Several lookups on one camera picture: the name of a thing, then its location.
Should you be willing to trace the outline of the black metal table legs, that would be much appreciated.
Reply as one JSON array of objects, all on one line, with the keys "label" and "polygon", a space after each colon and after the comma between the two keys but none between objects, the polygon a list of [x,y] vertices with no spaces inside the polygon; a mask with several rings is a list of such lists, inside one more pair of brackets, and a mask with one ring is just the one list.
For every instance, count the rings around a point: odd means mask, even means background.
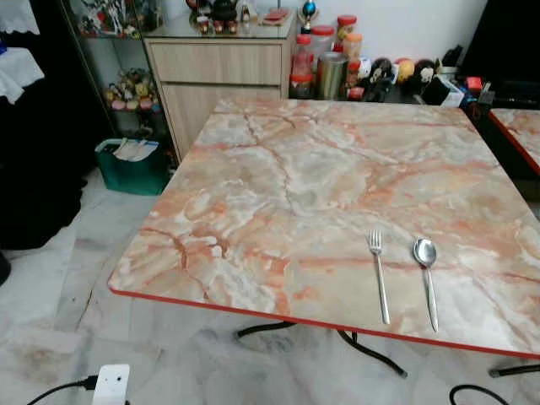
[{"label": "black metal table legs", "polygon": [[[275,329],[285,329],[290,327],[294,327],[294,323],[292,321],[276,321],[275,323],[256,325],[255,327],[240,329],[239,331],[236,331],[233,336],[235,336],[236,339],[240,339],[251,334],[258,334],[259,332],[269,332],[275,331]],[[391,368],[391,370],[395,371],[395,373],[400,375],[402,378],[408,377],[408,372],[403,370],[401,366],[398,366],[393,359],[389,358],[389,356],[378,354],[377,351],[364,347],[363,344],[359,343],[357,332],[345,332],[338,329],[337,334],[346,344],[352,348],[355,348],[355,350],[358,350],[363,355],[370,356],[372,359],[377,359],[377,361]],[[489,375],[491,378],[500,378],[505,377],[506,375],[539,373],[539,371],[540,364],[524,364],[513,367],[491,368],[491,370],[489,370]]]}]

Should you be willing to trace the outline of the clear jar red lid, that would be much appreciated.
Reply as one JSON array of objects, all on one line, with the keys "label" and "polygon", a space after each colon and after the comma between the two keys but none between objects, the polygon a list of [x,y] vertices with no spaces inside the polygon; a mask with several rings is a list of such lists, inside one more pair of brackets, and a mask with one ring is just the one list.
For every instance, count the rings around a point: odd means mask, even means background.
[{"label": "clear jar red lid", "polygon": [[315,58],[334,49],[334,42],[338,38],[337,30],[332,24],[316,24],[310,32],[310,51]]}]

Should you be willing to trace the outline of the short red jar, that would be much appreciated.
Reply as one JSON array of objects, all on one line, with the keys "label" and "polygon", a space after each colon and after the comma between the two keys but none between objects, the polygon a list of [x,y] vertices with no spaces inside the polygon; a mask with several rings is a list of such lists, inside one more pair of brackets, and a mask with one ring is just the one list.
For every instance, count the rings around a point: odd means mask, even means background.
[{"label": "short red jar", "polygon": [[312,100],[314,97],[314,77],[312,73],[292,73],[289,75],[289,97],[297,100]]}]

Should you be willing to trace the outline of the tall red jar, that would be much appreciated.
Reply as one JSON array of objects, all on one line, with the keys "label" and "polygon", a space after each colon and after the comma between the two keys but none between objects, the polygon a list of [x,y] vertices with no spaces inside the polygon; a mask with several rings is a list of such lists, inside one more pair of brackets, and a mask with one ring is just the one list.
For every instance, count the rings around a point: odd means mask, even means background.
[{"label": "tall red jar", "polygon": [[311,46],[311,35],[301,34],[294,39],[292,69],[290,69],[292,76],[310,76],[312,74],[314,54]]}]

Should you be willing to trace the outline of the red lid snack jar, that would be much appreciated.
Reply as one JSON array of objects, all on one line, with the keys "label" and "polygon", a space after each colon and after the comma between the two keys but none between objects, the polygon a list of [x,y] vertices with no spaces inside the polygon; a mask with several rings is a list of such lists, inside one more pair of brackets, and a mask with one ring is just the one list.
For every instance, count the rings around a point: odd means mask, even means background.
[{"label": "red lid snack jar", "polygon": [[354,33],[355,24],[358,23],[358,16],[354,14],[340,14],[337,16],[337,35],[339,38],[346,38]]}]

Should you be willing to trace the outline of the black hanging cloth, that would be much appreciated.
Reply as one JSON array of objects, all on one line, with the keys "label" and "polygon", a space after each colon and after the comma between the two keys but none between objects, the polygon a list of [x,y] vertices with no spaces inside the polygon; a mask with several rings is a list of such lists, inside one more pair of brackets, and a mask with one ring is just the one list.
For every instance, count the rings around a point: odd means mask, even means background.
[{"label": "black hanging cloth", "polygon": [[30,0],[40,34],[0,32],[0,53],[28,49],[46,75],[0,101],[0,250],[45,246],[81,208],[93,149],[109,122],[59,0]]}]

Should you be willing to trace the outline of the yellow round toy figure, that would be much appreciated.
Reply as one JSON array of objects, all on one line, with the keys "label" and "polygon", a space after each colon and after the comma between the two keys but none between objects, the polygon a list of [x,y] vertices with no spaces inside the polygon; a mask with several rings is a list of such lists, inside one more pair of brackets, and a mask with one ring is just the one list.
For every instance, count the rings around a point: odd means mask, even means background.
[{"label": "yellow round toy figure", "polygon": [[398,58],[395,62],[397,65],[397,83],[405,84],[415,73],[415,62],[409,58]]}]

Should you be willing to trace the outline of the white cloth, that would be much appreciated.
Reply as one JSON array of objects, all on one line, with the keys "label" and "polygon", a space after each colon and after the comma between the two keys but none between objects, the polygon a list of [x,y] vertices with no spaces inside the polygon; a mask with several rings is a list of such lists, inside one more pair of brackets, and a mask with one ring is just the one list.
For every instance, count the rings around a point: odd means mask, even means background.
[{"label": "white cloth", "polygon": [[30,0],[0,0],[0,32],[41,34]]},{"label": "white cloth", "polygon": [[0,53],[0,101],[16,104],[27,86],[45,76],[30,50],[9,47]]}]

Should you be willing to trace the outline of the black box white label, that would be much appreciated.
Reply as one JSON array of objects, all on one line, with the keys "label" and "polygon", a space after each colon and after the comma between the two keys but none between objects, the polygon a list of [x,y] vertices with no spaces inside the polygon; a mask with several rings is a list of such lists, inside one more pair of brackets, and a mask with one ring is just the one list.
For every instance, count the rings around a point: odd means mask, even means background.
[{"label": "black box white label", "polygon": [[447,78],[435,76],[422,89],[421,100],[426,105],[458,108],[464,100],[464,92]]}]

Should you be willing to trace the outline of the silver metal fork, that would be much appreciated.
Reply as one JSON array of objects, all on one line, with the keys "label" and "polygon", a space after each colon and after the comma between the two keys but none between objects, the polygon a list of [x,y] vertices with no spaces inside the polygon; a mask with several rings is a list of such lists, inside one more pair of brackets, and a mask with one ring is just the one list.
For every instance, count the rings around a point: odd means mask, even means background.
[{"label": "silver metal fork", "polygon": [[373,255],[373,263],[375,267],[375,285],[378,288],[379,301],[381,302],[381,319],[383,324],[391,324],[391,314],[388,308],[388,296],[386,296],[385,281],[383,281],[383,267],[381,262],[381,254],[383,251],[381,232],[374,229],[368,235],[368,250]]}]

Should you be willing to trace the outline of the silver metal spoon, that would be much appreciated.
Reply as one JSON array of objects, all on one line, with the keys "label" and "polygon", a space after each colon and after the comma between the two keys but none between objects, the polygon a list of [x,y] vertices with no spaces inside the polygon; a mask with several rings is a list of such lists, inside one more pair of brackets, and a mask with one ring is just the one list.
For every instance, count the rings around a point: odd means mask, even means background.
[{"label": "silver metal spoon", "polygon": [[427,294],[427,306],[429,312],[429,324],[433,332],[440,330],[439,320],[437,320],[437,302],[435,298],[435,282],[432,280],[431,268],[437,259],[437,250],[432,240],[418,238],[413,243],[413,258],[422,268],[422,278],[424,278],[425,293]]}]

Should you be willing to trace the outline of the green plastic bin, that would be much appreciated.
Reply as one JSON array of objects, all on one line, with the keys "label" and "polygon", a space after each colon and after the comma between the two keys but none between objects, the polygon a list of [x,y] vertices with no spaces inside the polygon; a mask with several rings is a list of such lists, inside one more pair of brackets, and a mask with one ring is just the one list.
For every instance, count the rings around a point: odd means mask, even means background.
[{"label": "green plastic bin", "polygon": [[101,140],[94,154],[103,174],[105,186],[113,192],[157,196],[170,180],[169,161],[165,150],[159,146],[149,158],[139,162],[128,162],[113,157],[122,138]]}]

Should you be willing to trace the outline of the small colourful dolls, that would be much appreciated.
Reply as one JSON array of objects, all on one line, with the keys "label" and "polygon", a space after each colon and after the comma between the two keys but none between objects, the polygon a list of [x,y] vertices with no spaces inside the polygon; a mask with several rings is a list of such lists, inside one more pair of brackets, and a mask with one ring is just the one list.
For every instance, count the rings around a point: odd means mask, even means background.
[{"label": "small colourful dolls", "polygon": [[148,69],[121,69],[118,80],[104,89],[103,97],[113,111],[161,112],[163,109]]}]

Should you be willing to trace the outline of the blue globe trophy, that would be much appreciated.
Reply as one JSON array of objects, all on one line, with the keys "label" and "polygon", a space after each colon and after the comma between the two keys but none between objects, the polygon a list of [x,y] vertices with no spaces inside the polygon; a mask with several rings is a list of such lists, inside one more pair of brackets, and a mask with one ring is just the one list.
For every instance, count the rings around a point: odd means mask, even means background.
[{"label": "blue globe trophy", "polygon": [[301,5],[298,15],[300,16],[300,33],[302,35],[311,34],[313,19],[316,18],[317,13],[319,13],[319,7],[317,7],[316,0],[305,0],[305,3]]}]

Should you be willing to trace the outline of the glass display cabinet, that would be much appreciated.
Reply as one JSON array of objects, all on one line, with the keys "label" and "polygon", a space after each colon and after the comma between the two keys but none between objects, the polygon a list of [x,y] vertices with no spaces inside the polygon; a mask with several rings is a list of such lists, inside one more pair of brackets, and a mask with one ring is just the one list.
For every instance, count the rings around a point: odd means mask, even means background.
[{"label": "glass display cabinet", "polygon": [[94,89],[111,124],[111,129],[107,133],[109,138],[147,138],[165,142],[170,135],[165,120],[165,108],[162,107],[161,112],[113,111],[105,104],[103,97],[104,89],[108,84],[118,80],[121,69],[148,69],[157,89],[157,82],[143,45],[143,37],[140,39],[82,37],[76,27],[76,16],[71,12],[68,0],[59,0],[59,3],[66,13],[71,32],[76,35],[78,51],[84,59],[89,76],[94,80]]}]

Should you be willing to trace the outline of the black television stand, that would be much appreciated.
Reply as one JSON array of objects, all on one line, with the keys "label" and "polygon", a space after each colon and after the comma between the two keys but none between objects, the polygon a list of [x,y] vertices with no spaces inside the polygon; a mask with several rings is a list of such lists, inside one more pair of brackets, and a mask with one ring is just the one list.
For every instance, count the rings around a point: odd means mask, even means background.
[{"label": "black television stand", "polygon": [[462,108],[521,196],[528,203],[538,204],[540,175],[537,158],[530,157],[525,144],[510,130],[510,119],[497,118],[494,109],[538,113],[540,84],[520,80],[486,82],[475,100]]}]

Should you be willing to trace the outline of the light wooden cabinet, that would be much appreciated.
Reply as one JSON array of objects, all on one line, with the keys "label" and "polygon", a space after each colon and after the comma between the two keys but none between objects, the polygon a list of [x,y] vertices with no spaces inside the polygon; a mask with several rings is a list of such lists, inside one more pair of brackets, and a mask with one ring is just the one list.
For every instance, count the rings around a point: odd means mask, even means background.
[{"label": "light wooden cabinet", "polygon": [[296,31],[293,15],[281,26],[238,24],[234,35],[204,35],[177,17],[143,36],[178,159],[221,98],[286,97]]}]

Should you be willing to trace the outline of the white paper bundle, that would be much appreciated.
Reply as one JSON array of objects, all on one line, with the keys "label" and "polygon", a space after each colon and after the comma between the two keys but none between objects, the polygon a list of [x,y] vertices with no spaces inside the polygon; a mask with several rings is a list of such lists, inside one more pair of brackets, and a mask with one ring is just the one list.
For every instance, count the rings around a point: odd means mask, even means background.
[{"label": "white paper bundle", "polygon": [[139,162],[149,158],[155,150],[158,150],[158,147],[158,140],[123,138],[112,153],[117,159]]}]

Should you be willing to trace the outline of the model robot figures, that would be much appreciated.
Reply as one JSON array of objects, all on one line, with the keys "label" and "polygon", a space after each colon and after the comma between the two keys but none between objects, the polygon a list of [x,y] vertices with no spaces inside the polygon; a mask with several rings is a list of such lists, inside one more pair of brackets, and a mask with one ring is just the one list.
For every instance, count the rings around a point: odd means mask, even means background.
[{"label": "model robot figures", "polygon": [[165,20],[157,0],[68,0],[82,37],[140,39]]}]

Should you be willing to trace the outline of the orange lid jar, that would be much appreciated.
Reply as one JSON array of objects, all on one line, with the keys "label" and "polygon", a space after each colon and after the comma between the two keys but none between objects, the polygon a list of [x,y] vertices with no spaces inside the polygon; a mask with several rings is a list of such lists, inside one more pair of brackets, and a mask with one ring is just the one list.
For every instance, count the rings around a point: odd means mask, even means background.
[{"label": "orange lid jar", "polygon": [[358,62],[361,58],[363,36],[358,31],[352,31],[341,38],[341,53],[349,62]]}]

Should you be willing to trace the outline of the flat red tray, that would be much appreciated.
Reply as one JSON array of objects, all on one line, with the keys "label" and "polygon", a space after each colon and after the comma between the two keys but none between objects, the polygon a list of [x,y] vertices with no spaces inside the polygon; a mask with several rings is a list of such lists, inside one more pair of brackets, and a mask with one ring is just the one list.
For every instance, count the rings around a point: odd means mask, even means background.
[{"label": "flat red tray", "polygon": [[285,22],[289,22],[289,17],[292,12],[286,8],[275,8],[260,15],[259,24],[262,26],[282,26]]}]

